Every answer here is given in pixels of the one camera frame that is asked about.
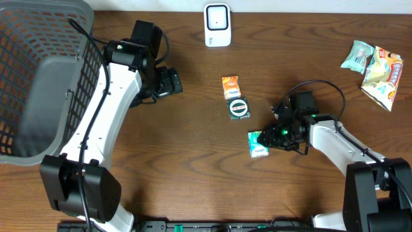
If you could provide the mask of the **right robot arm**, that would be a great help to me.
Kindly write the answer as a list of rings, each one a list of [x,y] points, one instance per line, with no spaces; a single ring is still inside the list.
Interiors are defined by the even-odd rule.
[[[312,217],[312,227],[339,231],[411,231],[411,166],[387,159],[350,134],[332,114],[321,114],[311,92],[291,94],[274,107],[278,122],[257,138],[267,148],[323,153],[345,176],[341,211]]]

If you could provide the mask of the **green Zam-Buk box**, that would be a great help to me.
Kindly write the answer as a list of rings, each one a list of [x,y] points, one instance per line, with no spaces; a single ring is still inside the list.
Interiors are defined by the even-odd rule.
[[[250,118],[250,107],[247,98],[242,97],[227,101],[229,116],[232,121]]]

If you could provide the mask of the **white snack bag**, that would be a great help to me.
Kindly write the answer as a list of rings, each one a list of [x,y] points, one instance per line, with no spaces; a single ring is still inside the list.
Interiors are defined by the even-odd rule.
[[[391,111],[403,66],[400,55],[376,46],[366,68],[361,90],[385,110]]]

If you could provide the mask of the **teal Kleenex tissue pack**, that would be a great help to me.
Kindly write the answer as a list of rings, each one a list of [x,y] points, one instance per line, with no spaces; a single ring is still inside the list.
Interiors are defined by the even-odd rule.
[[[250,156],[252,158],[268,156],[269,150],[264,145],[258,142],[258,137],[261,135],[260,131],[248,132],[248,145]]]

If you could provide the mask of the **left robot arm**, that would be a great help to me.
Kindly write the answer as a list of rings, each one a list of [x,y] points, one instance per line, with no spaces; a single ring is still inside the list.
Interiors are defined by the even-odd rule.
[[[75,133],[57,156],[40,166],[52,209],[83,219],[86,231],[131,231],[135,218],[120,203],[122,187],[110,173],[113,148],[128,109],[180,93],[175,68],[162,65],[167,41],[154,23],[137,21],[130,37],[109,41],[96,90]]]

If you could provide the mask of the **orange Kleenex tissue pack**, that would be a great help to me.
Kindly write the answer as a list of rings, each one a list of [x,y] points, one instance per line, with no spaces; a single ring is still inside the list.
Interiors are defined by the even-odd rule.
[[[241,97],[239,77],[237,75],[222,77],[222,86],[225,100],[228,101]]]

